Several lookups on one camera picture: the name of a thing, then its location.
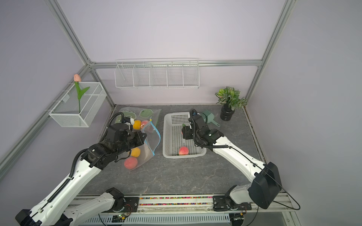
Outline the yellow peach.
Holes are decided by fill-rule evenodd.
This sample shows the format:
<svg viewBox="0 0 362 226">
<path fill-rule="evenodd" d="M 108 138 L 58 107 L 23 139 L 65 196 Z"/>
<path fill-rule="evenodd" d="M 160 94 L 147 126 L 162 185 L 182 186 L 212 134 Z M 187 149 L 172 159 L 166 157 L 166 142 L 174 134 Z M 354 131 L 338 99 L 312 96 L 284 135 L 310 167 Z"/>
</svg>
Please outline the yellow peach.
<svg viewBox="0 0 362 226">
<path fill-rule="evenodd" d="M 134 121 L 133 129 L 134 130 L 141 130 L 141 121 L 140 120 L 135 120 Z"/>
<path fill-rule="evenodd" d="M 131 156 L 134 158 L 138 158 L 140 156 L 141 150 L 138 147 L 135 147 L 131 150 Z"/>
</svg>

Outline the clear bag with blue zipper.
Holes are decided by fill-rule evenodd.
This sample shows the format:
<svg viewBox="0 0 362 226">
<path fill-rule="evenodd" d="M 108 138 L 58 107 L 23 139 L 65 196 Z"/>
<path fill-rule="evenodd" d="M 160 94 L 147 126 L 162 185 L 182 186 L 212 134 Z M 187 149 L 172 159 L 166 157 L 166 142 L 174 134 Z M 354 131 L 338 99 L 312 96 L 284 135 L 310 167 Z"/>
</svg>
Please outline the clear bag with blue zipper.
<svg viewBox="0 0 362 226">
<path fill-rule="evenodd" d="M 146 125 L 146 127 L 141 130 L 141 132 L 146 133 L 147 137 L 144 141 L 144 144 L 138 147 L 138 148 L 140 148 L 141 153 L 140 153 L 140 156 L 137 158 L 138 166 L 136 168 L 144 165 L 155 155 L 155 150 L 161 142 L 161 135 L 160 135 L 158 129 L 156 128 L 156 126 L 154 126 L 152 124 L 152 122 L 149 122 Z M 131 151 L 125 153 L 124 156 L 127 157 L 129 153 L 131 153 Z"/>
</svg>

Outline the green printed zip-top bag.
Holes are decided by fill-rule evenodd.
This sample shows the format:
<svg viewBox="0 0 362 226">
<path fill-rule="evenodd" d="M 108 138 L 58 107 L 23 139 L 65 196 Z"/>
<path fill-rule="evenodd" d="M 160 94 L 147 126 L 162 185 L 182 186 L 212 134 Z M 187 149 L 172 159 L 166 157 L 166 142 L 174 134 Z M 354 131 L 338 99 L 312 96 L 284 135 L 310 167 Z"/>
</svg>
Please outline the green printed zip-top bag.
<svg viewBox="0 0 362 226">
<path fill-rule="evenodd" d="M 161 109 L 150 109 L 145 107 L 123 107 L 119 110 L 119 112 L 122 112 L 124 114 L 124 117 L 129 117 L 133 120 L 140 120 L 144 121 L 147 120 L 149 122 L 152 122 L 154 126 L 157 126 L 157 123 L 159 121 L 159 116 L 161 114 Z"/>
</svg>

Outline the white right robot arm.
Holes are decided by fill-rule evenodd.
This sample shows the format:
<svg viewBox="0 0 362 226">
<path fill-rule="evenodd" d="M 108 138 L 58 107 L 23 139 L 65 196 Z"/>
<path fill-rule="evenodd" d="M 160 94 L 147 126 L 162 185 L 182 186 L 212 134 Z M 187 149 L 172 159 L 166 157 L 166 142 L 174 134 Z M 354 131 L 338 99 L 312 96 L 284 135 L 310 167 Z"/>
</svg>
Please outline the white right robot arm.
<svg viewBox="0 0 362 226">
<path fill-rule="evenodd" d="M 255 159 L 219 130 L 209 129 L 195 109 L 190 110 L 189 126 L 183 127 L 182 134 L 185 140 L 193 140 L 195 146 L 207 148 L 225 158 L 248 179 L 249 184 L 233 186 L 225 194 L 233 204 L 253 202 L 262 209 L 268 209 L 282 190 L 279 170 L 274 163 L 266 164 Z"/>
</svg>

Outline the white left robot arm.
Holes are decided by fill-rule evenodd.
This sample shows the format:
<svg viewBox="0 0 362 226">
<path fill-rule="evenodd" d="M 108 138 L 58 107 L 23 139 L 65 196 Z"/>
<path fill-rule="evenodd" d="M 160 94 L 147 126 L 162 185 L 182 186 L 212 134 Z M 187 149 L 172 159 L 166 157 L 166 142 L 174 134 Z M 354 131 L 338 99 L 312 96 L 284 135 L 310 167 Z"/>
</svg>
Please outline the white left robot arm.
<svg viewBox="0 0 362 226">
<path fill-rule="evenodd" d="M 124 208 L 124 194 L 110 188 L 99 197 L 79 205 L 67 207 L 82 189 L 119 155 L 131 152 L 144 144 L 147 134 L 133 131 L 126 123 L 108 127 L 103 140 L 80 151 L 74 158 L 68 176 L 32 209 L 21 210 L 15 217 L 21 226 L 78 226 L 96 214 Z"/>
</svg>

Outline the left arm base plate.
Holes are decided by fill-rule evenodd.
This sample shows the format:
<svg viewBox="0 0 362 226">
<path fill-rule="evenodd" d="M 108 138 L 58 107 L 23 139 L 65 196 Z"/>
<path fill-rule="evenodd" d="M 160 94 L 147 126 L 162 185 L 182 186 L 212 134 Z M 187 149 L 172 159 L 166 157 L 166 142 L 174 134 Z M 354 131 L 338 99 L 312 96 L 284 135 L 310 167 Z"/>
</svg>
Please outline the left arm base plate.
<svg viewBox="0 0 362 226">
<path fill-rule="evenodd" d="M 137 212 L 140 198 L 136 196 L 125 197 L 122 201 L 116 201 L 113 208 L 106 213 L 134 213 Z"/>
</svg>

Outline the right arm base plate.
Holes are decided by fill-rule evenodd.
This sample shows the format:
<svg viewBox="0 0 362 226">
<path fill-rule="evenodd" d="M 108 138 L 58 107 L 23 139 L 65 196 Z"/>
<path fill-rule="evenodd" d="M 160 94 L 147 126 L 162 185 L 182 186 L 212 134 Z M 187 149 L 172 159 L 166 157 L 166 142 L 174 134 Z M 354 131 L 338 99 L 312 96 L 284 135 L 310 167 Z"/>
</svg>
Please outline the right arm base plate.
<svg viewBox="0 0 362 226">
<path fill-rule="evenodd" d="M 231 198 L 226 195 L 213 196 L 213 211 L 250 211 L 252 206 L 248 202 L 236 204 Z"/>
</svg>

